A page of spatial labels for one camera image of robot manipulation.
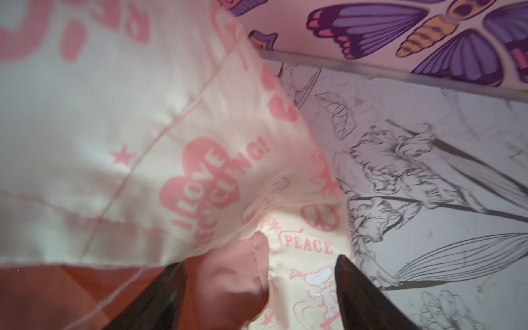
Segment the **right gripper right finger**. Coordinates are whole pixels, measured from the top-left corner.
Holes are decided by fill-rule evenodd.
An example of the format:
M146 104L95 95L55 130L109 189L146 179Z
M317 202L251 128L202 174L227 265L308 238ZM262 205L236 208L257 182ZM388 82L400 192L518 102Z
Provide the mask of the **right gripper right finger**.
M419 329L345 255L339 255L335 265L338 305L345 330Z

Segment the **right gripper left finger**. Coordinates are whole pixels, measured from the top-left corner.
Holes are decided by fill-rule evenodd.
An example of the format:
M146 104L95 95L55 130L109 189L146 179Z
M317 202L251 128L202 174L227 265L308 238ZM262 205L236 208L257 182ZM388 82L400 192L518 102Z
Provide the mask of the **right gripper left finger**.
M186 280L183 262L169 265L104 330L177 329Z

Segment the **pink printed kids jacket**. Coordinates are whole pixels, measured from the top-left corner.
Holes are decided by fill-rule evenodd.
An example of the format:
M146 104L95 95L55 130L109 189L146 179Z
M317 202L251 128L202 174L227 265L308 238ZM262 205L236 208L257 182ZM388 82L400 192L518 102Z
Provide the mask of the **pink printed kids jacket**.
M218 1L1 2L1 328L104 329L206 254L189 318L342 329L338 184Z

